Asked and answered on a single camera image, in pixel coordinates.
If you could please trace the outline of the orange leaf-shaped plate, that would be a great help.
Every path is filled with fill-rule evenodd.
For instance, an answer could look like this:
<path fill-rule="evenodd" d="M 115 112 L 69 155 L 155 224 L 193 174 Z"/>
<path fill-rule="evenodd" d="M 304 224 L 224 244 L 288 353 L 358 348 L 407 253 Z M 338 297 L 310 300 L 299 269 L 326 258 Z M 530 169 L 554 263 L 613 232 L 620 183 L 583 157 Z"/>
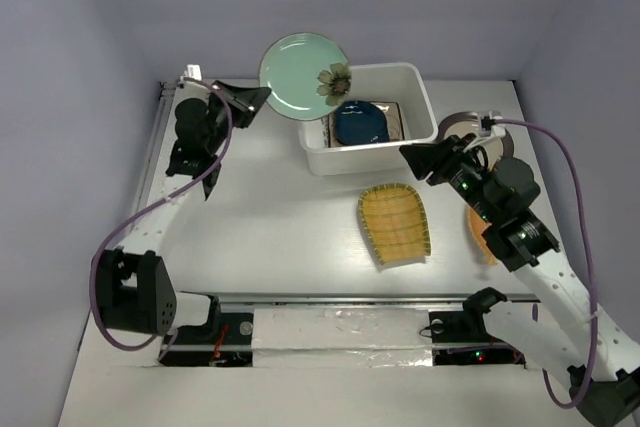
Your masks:
<path fill-rule="evenodd" d="M 490 227 L 490 223 L 484 220 L 471 207 L 467 208 L 467 223 L 475 243 L 485 255 L 486 264 L 490 266 L 497 265 L 498 260 L 489 249 L 486 240 L 483 237 L 483 233 Z"/>

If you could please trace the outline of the teal round flower plate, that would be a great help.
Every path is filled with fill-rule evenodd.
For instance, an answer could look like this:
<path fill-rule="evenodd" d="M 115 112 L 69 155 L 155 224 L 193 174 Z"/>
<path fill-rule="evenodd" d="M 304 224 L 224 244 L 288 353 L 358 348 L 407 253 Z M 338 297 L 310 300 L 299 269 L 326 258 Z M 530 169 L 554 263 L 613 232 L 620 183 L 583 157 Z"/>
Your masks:
<path fill-rule="evenodd" d="M 259 85 L 268 105 L 296 121 L 321 119 L 348 97 L 352 72 L 343 49 L 329 37 L 296 32 L 275 41 L 262 56 Z"/>

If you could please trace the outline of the square floral plate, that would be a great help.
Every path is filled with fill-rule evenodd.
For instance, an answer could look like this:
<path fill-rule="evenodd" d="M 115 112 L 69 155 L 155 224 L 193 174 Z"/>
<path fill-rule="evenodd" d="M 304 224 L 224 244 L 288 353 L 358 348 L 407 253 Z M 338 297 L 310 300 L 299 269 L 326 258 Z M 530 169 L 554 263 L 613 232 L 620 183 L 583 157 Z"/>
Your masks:
<path fill-rule="evenodd" d="M 405 138 L 404 125 L 399 105 L 395 102 L 370 102 L 380 108 L 386 116 L 388 123 L 389 142 L 401 141 Z M 325 144 L 329 148 L 333 147 L 355 147 L 340 144 L 334 136 L 334 112 L 323 118 L 325 129 Z"/>

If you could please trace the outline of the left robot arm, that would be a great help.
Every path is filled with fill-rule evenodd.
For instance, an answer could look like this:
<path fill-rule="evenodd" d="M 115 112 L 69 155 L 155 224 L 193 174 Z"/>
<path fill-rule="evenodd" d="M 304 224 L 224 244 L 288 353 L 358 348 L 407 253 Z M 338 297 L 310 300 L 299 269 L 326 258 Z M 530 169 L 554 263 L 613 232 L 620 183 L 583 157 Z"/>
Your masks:
<path fill-rule="evenodd" d="M 176 139 L 160 196 L 108 234 L 91 261 L 94 322 L 105 340 L 122 351 L 135 348 L 118 341 L 114 331 L 143 334 L 147 344 L 170 331 L 177 298 L 166 267 L 169 252 L 216 186 L 234 130 L 249 127 L 271 94 L 267 87 L 190 77 L 179 85 L 199 87 L 207 96 L 184 99 L 175 107 Z"/>

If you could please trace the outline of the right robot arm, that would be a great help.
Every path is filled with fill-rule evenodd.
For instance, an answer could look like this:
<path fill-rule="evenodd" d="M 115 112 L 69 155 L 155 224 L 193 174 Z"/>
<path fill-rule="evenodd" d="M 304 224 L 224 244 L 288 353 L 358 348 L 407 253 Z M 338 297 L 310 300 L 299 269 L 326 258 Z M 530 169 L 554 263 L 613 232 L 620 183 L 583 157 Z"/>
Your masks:
<path fill-rule="evenodd" d="M 491 253 L 537 297 L 557 322 L 550 328 L 515 312 L 504 294 L 485 288 L 463 303 L 462 331 L 515 347 L 567 391 L 593 426 L 615 426 L 639 407 L 639 344 L 599 305 L 577 277 L 558 240 L 531 211 L 540 193 L 528 164 L 507 157 L 492 169 L 471 152 L 471 139 L 409 144 L 400 153 L 413 175 L 448 184 L 488 221 Z"/>

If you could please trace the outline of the brown rimmed round plate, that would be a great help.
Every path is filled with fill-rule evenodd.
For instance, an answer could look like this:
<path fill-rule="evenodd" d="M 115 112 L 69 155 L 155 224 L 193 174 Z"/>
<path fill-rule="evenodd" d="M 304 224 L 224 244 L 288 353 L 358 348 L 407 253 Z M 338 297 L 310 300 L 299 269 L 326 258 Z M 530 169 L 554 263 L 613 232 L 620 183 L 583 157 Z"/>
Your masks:
<path fill-rule="evenodd" d="M 444 118 L 438 125 L 437 141 L 442 141 L 451 135 L 463 138 L 468 134 L 475 136 L 478 133 L 478 114 L 474 111 L 459 112 Z M 492 140 L 482 145 L 484 152 L 478 152 L 476 159 L 492 169 L 502 158 L 512 157 L 514 154 L 514 142 L 510 133 L 504 129 L 505 134 L 498 140 Z"/>

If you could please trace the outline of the yellow green woven plate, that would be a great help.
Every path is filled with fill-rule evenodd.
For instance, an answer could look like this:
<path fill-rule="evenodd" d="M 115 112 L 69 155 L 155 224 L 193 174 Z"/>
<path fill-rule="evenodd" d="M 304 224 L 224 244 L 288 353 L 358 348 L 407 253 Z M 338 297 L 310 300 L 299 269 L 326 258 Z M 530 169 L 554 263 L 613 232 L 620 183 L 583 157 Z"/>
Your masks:
<path fill-rule="evenodd" d="M 381 265 L 413 261 L 432 253 L 426 210 L 409 184 L 387 183 L 365 190 L 358 217 Z"/>

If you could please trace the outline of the dark blue plate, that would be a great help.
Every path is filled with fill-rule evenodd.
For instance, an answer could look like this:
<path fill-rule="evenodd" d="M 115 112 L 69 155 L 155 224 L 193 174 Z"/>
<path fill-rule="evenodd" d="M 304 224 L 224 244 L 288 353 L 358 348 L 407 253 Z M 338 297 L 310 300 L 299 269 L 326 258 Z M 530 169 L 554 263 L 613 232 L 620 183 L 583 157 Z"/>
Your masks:
<path fill-rule="evenodd" d="M 345 102 L 335 110 L 334 136 L 345 146 L 390 141 L 385 114 L 376 105 L 366 101 Z"/>

